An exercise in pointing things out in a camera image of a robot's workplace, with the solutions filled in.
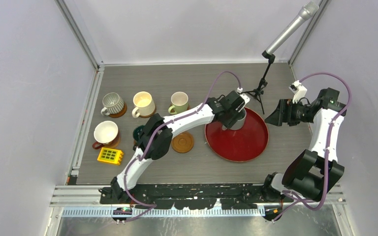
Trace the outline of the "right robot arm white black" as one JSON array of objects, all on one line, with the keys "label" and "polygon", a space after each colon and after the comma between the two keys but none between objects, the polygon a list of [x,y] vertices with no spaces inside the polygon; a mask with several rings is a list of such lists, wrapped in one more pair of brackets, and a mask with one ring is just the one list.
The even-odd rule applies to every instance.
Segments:
[{"label": "right robot arm white black", "polygon": [[274,172],[266,177],[261,189],[264,200],[282,200],[285,190],[293,190],[307,200],[319,202],[343,176],[345,168],[338,163],[336,144],[347,112],[338,96],[339,91],[324,88],[311,104],[281,99],[275,111],[265,119],[267,124],[274,126],[306,122],[312,138],[309,148],[283,174]]}]

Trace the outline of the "small dark wooden coaster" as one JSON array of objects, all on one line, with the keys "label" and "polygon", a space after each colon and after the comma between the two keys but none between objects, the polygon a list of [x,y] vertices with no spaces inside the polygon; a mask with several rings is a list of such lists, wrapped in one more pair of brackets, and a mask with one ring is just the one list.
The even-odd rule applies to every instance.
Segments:
[{"label": "small dark wooden coaster", "polygon": [[123,116],[126,112],[127,112],[127,104],[125,103],[123,109],[119,113],[110,114],[109,117],[119,118],[119,117]]}]

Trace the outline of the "white cup red outside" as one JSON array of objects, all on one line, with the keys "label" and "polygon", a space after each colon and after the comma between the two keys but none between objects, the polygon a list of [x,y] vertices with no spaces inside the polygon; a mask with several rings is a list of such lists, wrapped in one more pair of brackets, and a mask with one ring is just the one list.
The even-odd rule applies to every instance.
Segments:
[{"label": "white cup red outside", "polygon": [[110,120],[99,123],[94,129],[93,136],[95,142],[92,144],[93,149],[102,147],[114,148],[120,141],[120,131],[118,126]]}]

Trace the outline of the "large cream mug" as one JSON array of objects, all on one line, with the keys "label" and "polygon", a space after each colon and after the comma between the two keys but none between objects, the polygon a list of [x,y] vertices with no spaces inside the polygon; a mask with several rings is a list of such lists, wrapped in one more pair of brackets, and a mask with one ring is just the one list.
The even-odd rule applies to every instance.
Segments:
[{"label": "large cream mug", "polygon": [[133,97],[133,104],[134,109],[131,112],[133,118],[139,118],[140,115],[149,115],[156,109],[151,94],[146,91],[136,93]]}]

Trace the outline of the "grey striped ribbed cup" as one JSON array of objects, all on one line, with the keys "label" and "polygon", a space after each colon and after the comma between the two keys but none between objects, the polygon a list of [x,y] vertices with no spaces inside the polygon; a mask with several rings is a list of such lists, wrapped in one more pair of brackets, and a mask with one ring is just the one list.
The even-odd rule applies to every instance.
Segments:
[{"label": "grey striped ribbed cup", "polygon": [[100,113],[103,116],[119,113],[123,109],[124,104],[124,100],[117,93],[108,93],[102,99],[103,108]]}]

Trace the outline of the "brown ringed wooden coaster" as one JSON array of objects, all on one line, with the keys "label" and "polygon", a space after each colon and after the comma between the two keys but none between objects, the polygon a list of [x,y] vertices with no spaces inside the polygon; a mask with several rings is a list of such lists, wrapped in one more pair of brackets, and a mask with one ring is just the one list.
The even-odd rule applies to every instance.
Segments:
[{"label": "brown ringed wooden coaster", "polygon": [[179,114],[179,113],[180,113],[180,112],[176,112],[174,109],[172,109],[172,110],[170,111],[170,114],[171,114],[171,115],[176,115],[176,114]]},{"label": "brown ringed wooden coaster", "polygon": [[156,113],[156,109],[151,113],[151,114],[149,114],[149,115],[146,115],[146,116],[143,116],[143,115],[140,115],[139,117],[140,118],[150,118],[150,117],[152,117],[155,113]]},{"label": "brown ringed wooden coaster", "polygon": [[172,139],[172,148],[178,153],[187,153],[194,146],[194,138],[189,132],[183,132]]}]

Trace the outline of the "light green cup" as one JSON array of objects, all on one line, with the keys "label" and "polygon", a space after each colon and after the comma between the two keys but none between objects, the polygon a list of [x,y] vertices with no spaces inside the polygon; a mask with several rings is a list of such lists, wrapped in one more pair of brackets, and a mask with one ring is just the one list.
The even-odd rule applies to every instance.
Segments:
[{"label": "light green cup", "polygon": [[186,93],[182,91],[175,92],[171,96],[171,106],[168,109],[168,113],[172,109],[174,109],[176,112],[184,112],[189,107],[189,97]]}]

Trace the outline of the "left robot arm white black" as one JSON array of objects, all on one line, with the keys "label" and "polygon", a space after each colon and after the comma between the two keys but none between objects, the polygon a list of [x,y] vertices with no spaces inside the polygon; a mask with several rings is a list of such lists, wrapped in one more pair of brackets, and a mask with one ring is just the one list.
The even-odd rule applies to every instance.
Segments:
[{"label": "left robot arm white black", "polygon": [[173,138],[215,121],[230,129],[241,119],[242,110],[249,101],[246,94],[233,90],[218,98],[207,97],[203,103],[177,115],[162,117],[154,114],[145,124],[131,160],[111,180],[112,197],[120,204],[127,203],[140,176],[153,161],[168,153]]}]

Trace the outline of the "grey blue cup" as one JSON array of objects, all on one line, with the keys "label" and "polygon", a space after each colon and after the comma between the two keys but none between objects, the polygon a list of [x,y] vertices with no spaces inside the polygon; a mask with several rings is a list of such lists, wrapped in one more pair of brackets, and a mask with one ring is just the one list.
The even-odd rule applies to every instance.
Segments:
[{"label": "grey blue cup", "polygon": [[241,112],[240,112],[241,116],[239,117],[239,119],[237,120],[237,122],[233,125],[233,130],[239,130],[241,129],[243,126],[244,126],[244,123],[245,123],[245,120],[246,120],[246,116],[247,116],[247,112],[245,109],[243,109]]}]

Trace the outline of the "dark teal cup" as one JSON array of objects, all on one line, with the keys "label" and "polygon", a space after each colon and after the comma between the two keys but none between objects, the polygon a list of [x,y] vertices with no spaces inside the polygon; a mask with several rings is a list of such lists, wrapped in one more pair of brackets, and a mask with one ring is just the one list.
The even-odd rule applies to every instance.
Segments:
[{"label": "dark teal cup", "polygon": [[139,141],[140,134],[142,133],[143,129],[144,129],[144,125],[140,125],[133,130],[132,136],[135,142]]}]

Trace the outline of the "red round tray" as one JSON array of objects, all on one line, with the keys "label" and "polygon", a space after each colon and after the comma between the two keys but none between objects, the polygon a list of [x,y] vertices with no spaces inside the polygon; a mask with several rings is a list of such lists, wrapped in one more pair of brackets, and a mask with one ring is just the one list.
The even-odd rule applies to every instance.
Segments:
[{"label": "red round tray", "polygon": [[205,125],[205,138],[211,150],[232,162],[247,162],[260,156],[269,142],[269,131],[263,118],[246,108],[246,119],[238,130],[224,130],[217,122]]}]

